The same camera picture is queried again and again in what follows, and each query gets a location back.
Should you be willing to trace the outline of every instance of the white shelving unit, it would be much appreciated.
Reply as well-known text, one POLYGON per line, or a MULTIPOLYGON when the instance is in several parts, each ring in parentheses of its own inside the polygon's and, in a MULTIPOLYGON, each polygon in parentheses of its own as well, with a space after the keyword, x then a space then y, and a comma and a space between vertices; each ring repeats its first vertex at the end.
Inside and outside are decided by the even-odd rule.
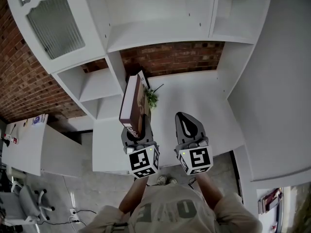
POLYGON ((215 0, 209 36, 254 44, 270 0, 215 0))
MULTIPOLYGON (((94 120, 94 171, 124 174, 128 169, 118 120, 126 87, 119 50, 143 45, 226 41, 216 71, 149 79, 153 88, 164 83, 157 92, 158 107, 152 111, 151 119, 155 139, 163 151, 162 166, 178 164, 173 155, 177 144, 174 115, 178 111, 204 123, 214 155, 244 144, 226 99, 254 50, 270 0, 67 0, 66 13, 72 13, 75 22, 71 20, 69 26, 76 24, 85 46, 54 59, 47 55, 44 43, 27 20, 42 1, 45 0, 30 0, 22 5, 20 0, 8 0, 14 19, 39 62, 94 120), (84 73, 81 64, 101 58, 105 58, 109 68, 84 73)), ((49 16, 59 20, 58 13, 44 14, 51 19, 49 16)), ((59 23, 68 24, 66 20, 59 23)), ((52 42, 62 35, 51 32, 55 33, 51 33, 52 42)), ((75 44, 70 42, 64 48, 72 49, 75 44)))

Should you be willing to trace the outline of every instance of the cabinet door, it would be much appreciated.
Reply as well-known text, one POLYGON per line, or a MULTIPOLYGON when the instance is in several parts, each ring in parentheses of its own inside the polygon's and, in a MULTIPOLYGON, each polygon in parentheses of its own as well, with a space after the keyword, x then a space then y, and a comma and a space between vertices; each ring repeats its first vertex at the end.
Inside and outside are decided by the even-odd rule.
POLYGON ((8 0, 30 49, 54 73, 105 55, 87 0, 8 0))

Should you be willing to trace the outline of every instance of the white desk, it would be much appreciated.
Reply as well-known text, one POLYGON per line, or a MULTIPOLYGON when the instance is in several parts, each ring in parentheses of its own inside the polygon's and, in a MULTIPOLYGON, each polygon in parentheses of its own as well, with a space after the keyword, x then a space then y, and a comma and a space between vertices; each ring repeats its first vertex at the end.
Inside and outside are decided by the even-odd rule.
POLYGON ((81 176, 83 162, 90 156, 80 144, 48 126, 47 119, 48 115, 44 123, 37 125, 32 125, 32 118, 8 124, 6 134, 10 134, 16 124, 12 136, 18 139, 18 144, 3 145, 2 162, 39 176, 41 171, 81 176))
MULTIPOLYGON (((218 86, 216 72, 192 72, 148 79, 151 87, 164 84, 158 94, 157 107, 151 111, 154 141, 159 145, 159 166, 174 166, 180 162, 173 151, 177 145, 175 115, 185 112, 202 122, 213 155, 236 149, 244 144, 240 127, 223 91, 218 86)), ((96 121, 93 129, 93 171, 125 174, 128 157, 123 151, 118 118, 96 121)))

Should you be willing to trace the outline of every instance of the beige t-shirt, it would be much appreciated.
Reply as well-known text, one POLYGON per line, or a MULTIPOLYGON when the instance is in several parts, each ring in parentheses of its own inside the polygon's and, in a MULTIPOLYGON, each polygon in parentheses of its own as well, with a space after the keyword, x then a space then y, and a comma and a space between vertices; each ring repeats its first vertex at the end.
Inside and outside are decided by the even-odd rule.
POLYGON ((222 198, 214 212, 202 194, 180 185, 149 186, 126 224, 124 214, 104 206, 80 233, 261 233, 261 223, 237 194, 222 198))

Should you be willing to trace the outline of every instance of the exposed brick wall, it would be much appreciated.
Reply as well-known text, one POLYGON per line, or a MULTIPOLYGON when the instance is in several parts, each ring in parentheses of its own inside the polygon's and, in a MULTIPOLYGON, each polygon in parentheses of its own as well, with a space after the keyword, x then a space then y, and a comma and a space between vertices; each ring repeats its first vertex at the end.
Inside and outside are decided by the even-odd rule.
POLYGON ((14 122, 42 113, 50 120, 85 115, 37 61, 0 0, 0 117, 14 122))
POLYGON ((109 68, 105 59, 95 60, 82 65, 82 69, 85 73, 95 72, 105 68, 109 68))
POLYGON ((224 42, 176 42, 148 45, 121 51, 128 74, 142 66, 148 77, 216 70, 224 42))

